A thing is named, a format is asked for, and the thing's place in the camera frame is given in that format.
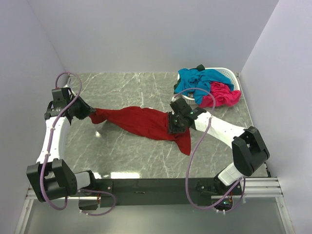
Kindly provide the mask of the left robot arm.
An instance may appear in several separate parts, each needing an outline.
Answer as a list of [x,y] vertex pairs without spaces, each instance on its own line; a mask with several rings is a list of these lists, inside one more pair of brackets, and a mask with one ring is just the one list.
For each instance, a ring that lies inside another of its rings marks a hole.
[[73,173],[63,158],[73,118],[83,120],[95,113],[95,109],[76,97],[67,85],[53,89],[52,97],[44,114],[46,133],[41,153],[26,170],[29,182],[40,202],[75,195],[79,189],[87,196],[94,195],[98,187],[93,173]]

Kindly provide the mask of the red t-shirt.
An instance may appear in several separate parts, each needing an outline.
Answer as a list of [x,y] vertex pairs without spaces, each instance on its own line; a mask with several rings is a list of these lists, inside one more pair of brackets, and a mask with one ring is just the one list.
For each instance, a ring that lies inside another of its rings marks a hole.
[[183,154],[187,156],[191,154],[190,131],[187,129],[183,133],[170,133],[168,114],[159,110],[137,106],[120,110],[96,108],[96,111],[89,117],[93,124],[108,121],[141,137],[173,141]]

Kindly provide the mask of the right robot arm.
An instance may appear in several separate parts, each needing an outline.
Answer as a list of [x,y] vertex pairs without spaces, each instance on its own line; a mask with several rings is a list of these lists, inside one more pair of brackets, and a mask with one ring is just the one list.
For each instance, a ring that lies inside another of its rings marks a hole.
[[168,113],[169,133],[183,133],[192,128],[209,134],[232,149],[233,162],[216,175],[214,190],[224,195],[243,176],[251,176],[270,157],[268,148],[257,128],[244,128],[225,122],[210,112],[192,109],[183,98],[172,98]]

